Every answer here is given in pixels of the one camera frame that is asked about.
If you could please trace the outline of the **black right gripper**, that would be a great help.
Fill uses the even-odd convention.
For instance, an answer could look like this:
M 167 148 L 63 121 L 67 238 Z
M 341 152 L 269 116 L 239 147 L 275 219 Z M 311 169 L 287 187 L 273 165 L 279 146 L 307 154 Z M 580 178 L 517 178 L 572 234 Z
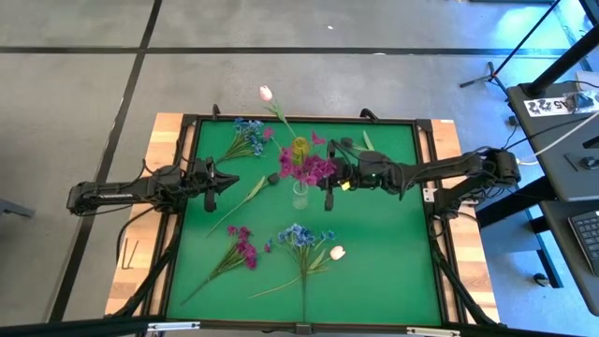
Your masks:
M 345 190 L 356 189 L 352 184 L 358 183 L 358 174 L 356 173 L 357 166 L 348 158 L 350 153 L 342 143 L 334 139 L 330 140 L 327 151 L 330 174 L 319 180 L 317 186 L 325 191 L 324 208 L 329 212 L 334 206 L 333 189 L 335 187 L 341 187 Z

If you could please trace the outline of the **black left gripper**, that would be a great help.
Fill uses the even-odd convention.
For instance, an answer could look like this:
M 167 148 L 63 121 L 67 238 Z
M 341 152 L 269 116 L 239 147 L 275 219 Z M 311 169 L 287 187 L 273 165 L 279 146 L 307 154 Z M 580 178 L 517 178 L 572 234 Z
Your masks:
M 204 210 L 216 210 L 216 192 L 224 192 L 240 179 L 238 175 L 215 172 L 215 164 L 211 157 L 196 158 L 189 162 L 187 179 L 192 187 L 192 194 L 204 195 Z

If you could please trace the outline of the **magenta artificial flower bunch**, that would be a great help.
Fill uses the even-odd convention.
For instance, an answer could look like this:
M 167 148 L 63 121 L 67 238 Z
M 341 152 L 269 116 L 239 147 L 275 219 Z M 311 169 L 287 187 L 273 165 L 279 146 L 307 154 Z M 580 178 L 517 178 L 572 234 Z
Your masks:
M 230 243 L 223 256 L 218 260 L 218 263 L 214 266 L 208 276 L 181 302 L 181 305 L 185 305 L 194 298 L 204 286 L 218 278 L 221 274 L 239 266 L 245 266 L 251 271 L 257 267 L 257 250 L 250 243 L 252 231 L 245 226 L 228 226 L 226 232 L 227 236 L 230 238 Z
M 324 149 L 327 140 L 320 137 L 314 130 L 309 138 L 306 138 L 311 145 L 310 153 L 305 159 L 302 166 L 296 166 L 291 159 L 291 143 L 287 146 L 282 146 L 274 137 L 271 141 L 275 143 L 279 150 L 279 175 L 281 178 L 291 177 L 296 181 L 307 183 L 308 186 L 315 186 L 319 180 L 326 178 L 330 174 L 330 167 L 327 159 L 320 152 Z

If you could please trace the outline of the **dark artificial tulip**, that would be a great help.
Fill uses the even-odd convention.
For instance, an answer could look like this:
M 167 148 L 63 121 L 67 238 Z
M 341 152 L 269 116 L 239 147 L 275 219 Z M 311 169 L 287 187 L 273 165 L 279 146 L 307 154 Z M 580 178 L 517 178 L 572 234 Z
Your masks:
M 266 189 L 269 186 L 274 186 L 280 181 L 280 175 L 278 173 L 272 173 L 269 176 L 262 176 L 260 180 L 256 183 L 256 185 L 250 190 L 250 192 L 240 201 L 238 205 L 233 207 L 230 211 L 228 211 L 225 215 L 223 215 L 208 231 L 206 234 L 209 237 L 230 215 L 232 215 L 235 211 L 237 211 L 241 206 L 251 201 L 256 195 L 258 195 L 262 190 Z
M 374 147 L 370 140 L 368 133 L 363 130 L 362 131 L 362 140 L 360 143 L 355 143 L 351 138 L 342 138 L 341 144 L 347 148 L 351 148 L 357 151 L 373 151 Z

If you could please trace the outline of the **blue artificial flower bunch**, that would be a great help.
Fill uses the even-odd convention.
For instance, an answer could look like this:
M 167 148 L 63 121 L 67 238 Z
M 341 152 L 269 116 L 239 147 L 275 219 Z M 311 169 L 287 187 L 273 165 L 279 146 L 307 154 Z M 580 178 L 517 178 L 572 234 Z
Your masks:
M 233 128 L 235 131 L 233 140 L 217 163 L 246 156 L 260 157 L 265 152 L 266 145 L 274 137 L 274 129 L 258 120 L 236 118 Z
M 270 289 L 266 293 L 299 283 L 301 294 L 300 312 L 303 321 L 306 320 L 308 314 L 309 277 L 328 270 L 331 257 L 329 256 L 330 249 L 327 244 L 335 239 L 336 234 L 331 230 L 315 232 L 300 224 L 293 224 L 277 233 L 277 247 L 282 248 L 291 257 L 298 267 L 298 275 L 292 281 Z

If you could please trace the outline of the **pink artificial tulip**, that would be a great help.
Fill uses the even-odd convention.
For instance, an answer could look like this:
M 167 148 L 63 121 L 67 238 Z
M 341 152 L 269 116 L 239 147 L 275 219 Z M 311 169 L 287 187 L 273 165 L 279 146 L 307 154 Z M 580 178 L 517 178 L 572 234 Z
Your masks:
M 282 108 L 275 101 L 272 90 L 267 85 L 262 85 L 258 88 L 258 93 L 261 100 L 267 104 L 265 109 L 272 115 L 274 115 L 280 122 L 282 122 L 287 127 L 293 139 L 295 139 L 297 137 L 297 134 L 287 121 Z
M 346 251 L 342 246 L 335 246 L 329 250 L 323 249 L 313 260 L 309 260 L 307 254 L 308 251 L 304 250 L 304 252 L 300 255 L 300 274 L 298 276 L 280 286 L 256 293 L 255 295 L 251 296 L 251 299 L 284 289 L 288 286 L 294 285 L 297 282 L 302 282 L 302 284 L 305 285 L 309 275 L 326 271 L 328 269 L 327 264 L 330 261 L 342 259 L 345 256 Z

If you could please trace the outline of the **clear glass vase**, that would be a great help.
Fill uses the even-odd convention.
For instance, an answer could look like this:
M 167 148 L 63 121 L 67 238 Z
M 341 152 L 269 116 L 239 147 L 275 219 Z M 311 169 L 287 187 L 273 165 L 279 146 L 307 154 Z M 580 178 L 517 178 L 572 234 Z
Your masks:
M 296 210 L 303 210 L 308 205 L 309 186 L 307 183 L 296 181 L 293 185 L 294 196 L 292 198 L 292 206 Z

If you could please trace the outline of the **yellow glass vase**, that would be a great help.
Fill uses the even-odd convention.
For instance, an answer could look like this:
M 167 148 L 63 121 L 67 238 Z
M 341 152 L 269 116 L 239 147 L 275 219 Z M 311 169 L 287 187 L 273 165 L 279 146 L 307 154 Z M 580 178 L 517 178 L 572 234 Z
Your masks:
M 296 166 L 302 166 L 310 153 L 311 145 L 305 137 L 296 137 L 291 143 L 291 159 Z

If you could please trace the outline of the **green table mat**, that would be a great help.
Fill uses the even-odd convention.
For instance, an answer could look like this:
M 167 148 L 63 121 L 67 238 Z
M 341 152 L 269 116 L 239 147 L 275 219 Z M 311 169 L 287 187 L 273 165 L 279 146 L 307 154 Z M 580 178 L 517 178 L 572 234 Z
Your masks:
M 437 325 L 440 309 L 426 214 L 419 190 L 403 197 L 381 189 L 336 190 L 331 211 L 313 187 L 307 206 L 293 205 L 293 181 L 257 190 L 278 169 L 278 153 L 293 135 L 369 139 L 396 162 L 418 160 L 408 125 L 274 124 L 274 142 L 260 157 L 226 161 L 220 170 L 238 181 L 206 212 L 188 202 L 167 315 L 171 319 L 345 324 Z M 300 269 L 278 234 L 300 225 L 334 234 L 339 260 L 301 281 Z

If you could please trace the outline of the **thin black tripod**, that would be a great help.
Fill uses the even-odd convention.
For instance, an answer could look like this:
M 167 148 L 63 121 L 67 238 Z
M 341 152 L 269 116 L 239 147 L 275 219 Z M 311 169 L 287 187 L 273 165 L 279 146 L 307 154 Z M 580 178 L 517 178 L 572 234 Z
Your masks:
M 495 84 L 498 86 L 505 94 L 506 88 L 504 84 L 499 79 L 499 72 L 507 65 L 507 63 L 519 52 L 521 47 L 528 41 L 528 39 L 533 35 L 533 33 L 538 29 L 538 27 L 544 22 L 544 20 L 549 16 L 549 14 L 555 9 L 556 6 L 561 2 L 561 0 L 550 0 L 549 7 L 545 11 L 545 13 L 538 19 L 538 21 L 531 27 L 531 29 L 527 32 L 527 34 L 520 40 L 520 42 L 516 45 L 516 47 L 505 57 L 505 59 L 500 63 L 499 67 L 496 68 L 492 61 L 487 62 L 487 67 L 489 69 L 489 74 L 477 79 L 473 79 L 470 81 L 466 81 L 459 84 L 461 89 L 473 86 L 477 83 L 487 82 L 490 84 Z

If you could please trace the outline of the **grey chair base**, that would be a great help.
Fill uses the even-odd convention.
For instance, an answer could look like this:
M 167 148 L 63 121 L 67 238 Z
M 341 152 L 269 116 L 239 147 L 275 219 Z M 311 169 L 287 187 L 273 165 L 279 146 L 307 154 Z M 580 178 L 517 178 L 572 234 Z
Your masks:
M 16 214 L 21 217 L 32 218 L 35 211 L 18 203 L 0 198 L 0 214 Z

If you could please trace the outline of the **black gantry bar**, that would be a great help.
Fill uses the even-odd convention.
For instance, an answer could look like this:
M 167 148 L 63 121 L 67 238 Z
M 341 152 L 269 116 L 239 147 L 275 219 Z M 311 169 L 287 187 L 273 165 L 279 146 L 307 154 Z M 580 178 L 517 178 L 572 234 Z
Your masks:
M 111 316 L 108 318 L 36 323 L 0 327 L 0 337 L 122 337 L 130 334 L 147 333 L 149 323 L 167 322 L 160 315 Z M 310 324 L 235 322 L 204 320 L 200 330 L 260 330 L 265 332 L 291 332 L 297 335 L 316 333 L 376 333 L 406 334 L 407 327 L 417 325 L 361 325 L 361 324 Z M 439 327 L 446 330 L 459 330 L 461 337 L 579 337 L 570 334 L 551 333 L 534 330 L 518 330 L 497 326 L 447 323 Z

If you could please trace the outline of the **printed white paper label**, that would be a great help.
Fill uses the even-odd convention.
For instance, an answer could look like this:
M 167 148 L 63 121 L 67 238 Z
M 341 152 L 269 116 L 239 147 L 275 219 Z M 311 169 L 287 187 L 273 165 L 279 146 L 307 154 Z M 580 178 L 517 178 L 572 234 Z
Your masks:
M 536 98 L 525 100 L 524 106 L 531 117 L 549 117 L 572 114 L 564 97 Z

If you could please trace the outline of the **grey desk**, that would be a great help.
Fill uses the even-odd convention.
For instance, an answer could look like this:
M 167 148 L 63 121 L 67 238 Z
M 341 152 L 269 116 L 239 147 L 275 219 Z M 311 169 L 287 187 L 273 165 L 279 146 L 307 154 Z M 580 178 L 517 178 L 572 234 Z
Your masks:
M 550 85 L 539 97 L 526 96 L 519 86 L 507 89 L 509 103 L 533 149 L 524 161 L 537 161 L 557 198 L 564 201 L 599 199 L 599 169 L 588 170 L 579 161 L 599 158 L 599 111 L 549 117 L 531 117 L 525 100 L 564 97 L 577 91 L 572 82 Z

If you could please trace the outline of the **dark desk with keyboard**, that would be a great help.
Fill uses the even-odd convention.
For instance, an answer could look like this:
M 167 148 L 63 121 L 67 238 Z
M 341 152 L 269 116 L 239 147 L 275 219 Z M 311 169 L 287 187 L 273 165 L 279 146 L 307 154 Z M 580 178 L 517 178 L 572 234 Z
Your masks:
M 595 201 L 541 201 L 542 214 L 588 310 L 599 317 L 599 276 L 596 276 L 584 257 L 575 232 L 568 223 L 570 217 L 599 211 Z

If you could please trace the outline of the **thick black pole stand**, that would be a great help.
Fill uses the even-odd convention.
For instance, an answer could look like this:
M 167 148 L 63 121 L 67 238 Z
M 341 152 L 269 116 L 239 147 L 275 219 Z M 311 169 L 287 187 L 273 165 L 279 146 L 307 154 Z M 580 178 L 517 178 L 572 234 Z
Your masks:
M 597 23 L 533 82 L 521 84 L 523 92 L 529 97 L 540 96 L 550 85 L 570 70 L 576 63 L 586 57 L 597 46 L 599 46 L 599 23 Z

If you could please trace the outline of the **black keyboard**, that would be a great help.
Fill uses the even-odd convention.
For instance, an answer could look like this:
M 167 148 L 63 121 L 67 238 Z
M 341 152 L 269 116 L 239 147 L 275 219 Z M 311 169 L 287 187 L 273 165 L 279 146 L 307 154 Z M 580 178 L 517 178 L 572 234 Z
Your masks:
M 575 233 L 592 274 L 599 277 L 599 211 L 569 217 L 568 223 Z

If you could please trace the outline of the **blue object on desk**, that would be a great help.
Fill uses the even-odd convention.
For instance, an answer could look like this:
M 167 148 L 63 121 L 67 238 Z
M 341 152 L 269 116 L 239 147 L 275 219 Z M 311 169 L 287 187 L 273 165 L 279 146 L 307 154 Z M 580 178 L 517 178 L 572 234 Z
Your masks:
M 595 113 L 599 111 L 599 92 L 584 91 L 573 95 L 574 113 Z

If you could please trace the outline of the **black diagonal frame strut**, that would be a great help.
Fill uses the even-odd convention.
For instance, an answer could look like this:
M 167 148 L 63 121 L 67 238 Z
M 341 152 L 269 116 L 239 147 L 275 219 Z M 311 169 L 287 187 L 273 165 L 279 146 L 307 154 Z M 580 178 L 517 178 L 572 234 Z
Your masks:
M 181 236 L 180 219 L 163 215 L 125 232 L 105 308 L 107 316 L 161 315 Z
M 497 326 L 497 323 L 487 316 L 482 308 L 475 303 L 475 300 L 472 298 L 465 285 L 461 282 L 459 276 L 451 269 L 451 266 L 446 260 L 445 255 L 442 253 L 436 238 L 431 238 L 431 250 L 436 264 L 446 275 L 446 278 L 452 285 L 455 293 L 458 295 L 458 298 L 462 301 L 462 304 L 465 306 L 466 310 L 473 317 L 475 323 L 477 325 L 484 326 Z

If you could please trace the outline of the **black table frame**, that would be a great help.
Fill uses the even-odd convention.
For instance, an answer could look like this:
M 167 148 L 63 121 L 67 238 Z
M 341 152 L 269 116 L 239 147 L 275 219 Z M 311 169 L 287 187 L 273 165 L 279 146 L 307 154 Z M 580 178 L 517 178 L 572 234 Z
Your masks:
M 240 201 L 258 180 L 272 173 L 267 160 L 226 162 L 238 181 L 206 212 L 192 198 L 170 222 L 165 245 L 171 250 L 158 311 L 173 322 L 196 322 L 205 330 L 263 330 L 293 333 L 403 333 L 410 327 L 440 329 L 468 319 L 466 309 L 436 265 L 428 235 L 431 205 L 420 189 L 397 198 L 382 190 L 337 193 L 332 211 L 313 191 L 304 210 L 292 205 L 290 182 Z M 300 223 L 331 230 L 349 253 L 326 272 L 298 281 L 298 268 L 280 251 L 262 254 L 250 271 L 236 269 L 205 283 L 226 250 L 226 227 L 246 225 L 261 247 L 283 228 Z

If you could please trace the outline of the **silver metal bracket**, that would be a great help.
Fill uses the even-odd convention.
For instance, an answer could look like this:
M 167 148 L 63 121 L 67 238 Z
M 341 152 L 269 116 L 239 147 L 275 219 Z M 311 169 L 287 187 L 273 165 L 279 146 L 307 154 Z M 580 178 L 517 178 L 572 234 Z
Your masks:
M 149 323 L 147 332 L 168 332 L 177 330 L 199 330 L 201 323 L 199 321 L 190 322 L 154 322 Z
M 415 335 L 417 337 L 461 337 L 459 330 L 446 330 L 427 327 L 407 327 L 407 335 Z

